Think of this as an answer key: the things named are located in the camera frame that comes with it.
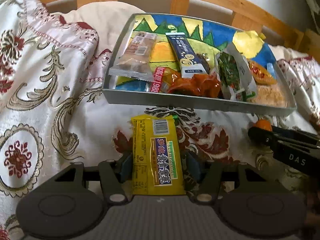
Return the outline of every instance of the das logo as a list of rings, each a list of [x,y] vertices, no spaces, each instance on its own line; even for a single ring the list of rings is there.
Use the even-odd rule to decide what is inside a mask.
[[[291,161],[294,160],[294,162],[299,163],[299,164],[301,164],[302,166],[304,166],[304,165],[306,164],[306,160],[305,160],[305,159],[302,159],[301,162],[300,162],[299,157],[296,157],[296,158],[295,158],[293,154],[290,154],[289,160],[291,160]]]

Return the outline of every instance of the oval floral medallion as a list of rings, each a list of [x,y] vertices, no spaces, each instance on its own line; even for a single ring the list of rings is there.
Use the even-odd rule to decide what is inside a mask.
[[[0,137],[0,191],[27,194],[37,182],[43,158],[42,139],[33,127],[19,124]]]

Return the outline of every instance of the yellow packet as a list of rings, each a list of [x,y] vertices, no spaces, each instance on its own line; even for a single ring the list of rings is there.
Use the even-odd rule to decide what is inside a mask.
[[[172,115],[147,114],[133,124],[134,195],[185,195],[176,127]]]

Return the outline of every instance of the orange fruit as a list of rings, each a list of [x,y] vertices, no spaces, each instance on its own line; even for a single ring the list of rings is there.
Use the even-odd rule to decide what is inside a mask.
[[[272,131],[271,123],[268,120],[260,119],[258,120],[254,126],[259,127],[264,130]]]

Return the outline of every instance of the red label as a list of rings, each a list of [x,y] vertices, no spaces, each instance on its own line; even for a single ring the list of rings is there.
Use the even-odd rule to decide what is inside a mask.
[[[156,67],[156,70],[153,73],[153,77],[155,81],[153,81],[151,85],[151,92],[158,93],[160,91],[163,74],[164,74],[164,67]]]

